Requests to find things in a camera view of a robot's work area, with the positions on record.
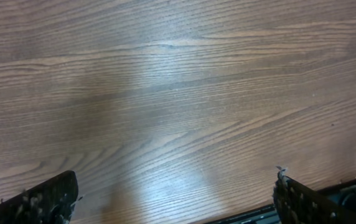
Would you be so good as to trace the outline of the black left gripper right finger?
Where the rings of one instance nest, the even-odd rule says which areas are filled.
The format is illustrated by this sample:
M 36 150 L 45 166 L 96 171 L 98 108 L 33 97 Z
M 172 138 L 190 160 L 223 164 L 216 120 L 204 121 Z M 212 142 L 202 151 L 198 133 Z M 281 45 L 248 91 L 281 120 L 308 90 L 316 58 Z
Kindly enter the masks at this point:
M 356 213 L 288 177 L 278 167 L 273 203 L 282 224 L 356 224 Z

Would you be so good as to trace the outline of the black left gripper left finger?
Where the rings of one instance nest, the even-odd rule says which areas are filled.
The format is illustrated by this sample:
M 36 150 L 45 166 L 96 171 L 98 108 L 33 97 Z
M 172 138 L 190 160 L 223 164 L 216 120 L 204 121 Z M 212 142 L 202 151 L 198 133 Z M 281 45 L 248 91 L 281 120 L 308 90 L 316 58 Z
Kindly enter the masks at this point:
M 67 170 L 0 203 L 0 224 L 70 223 L 78 201 L 78 182 Z

